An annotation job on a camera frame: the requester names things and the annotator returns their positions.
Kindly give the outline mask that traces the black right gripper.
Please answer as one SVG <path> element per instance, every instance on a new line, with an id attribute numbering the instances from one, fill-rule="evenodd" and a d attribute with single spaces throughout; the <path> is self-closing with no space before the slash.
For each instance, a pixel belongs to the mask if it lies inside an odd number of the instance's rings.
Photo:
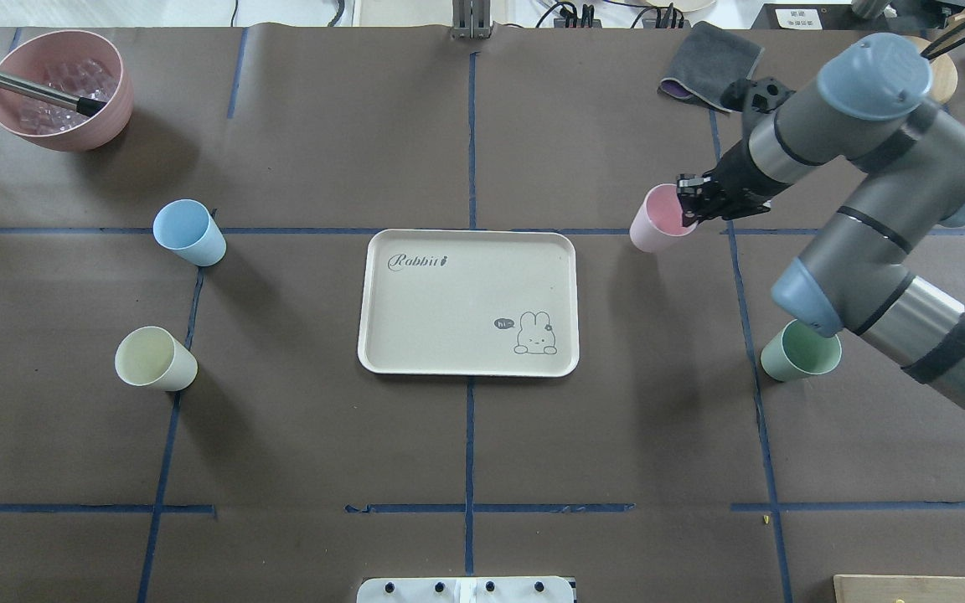
<path id="1" fill-rule="evenodd" d="M 784 190 L 784 183 L 767 176 L 755 164 L 747 142 L 740 142 L 701 176 L 678 176 L 681 223 L 690 228 L 717 218 L 736 220 L 763 214 L 766 203 Z"/>

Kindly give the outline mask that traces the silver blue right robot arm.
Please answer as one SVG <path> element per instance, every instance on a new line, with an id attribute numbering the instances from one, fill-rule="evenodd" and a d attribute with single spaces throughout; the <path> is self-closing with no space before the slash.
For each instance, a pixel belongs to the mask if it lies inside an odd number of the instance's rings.
<path id="1" fill-rule="evenodd" d="M 774 283 L 772 298 L 818 335 L 854 333 L 904 374 L 965 409 L 965 306 L 904 263 L 936 225 L 965 225 L 965 126 L 928 92 L 930 61 L 875 32 L 811 84 L 740 80 L 724 106 L 741 141 L 711 171 L 680 177 L 686 225 L 763 214 L 771 199 L 842 157 L 861 184 Z"/>

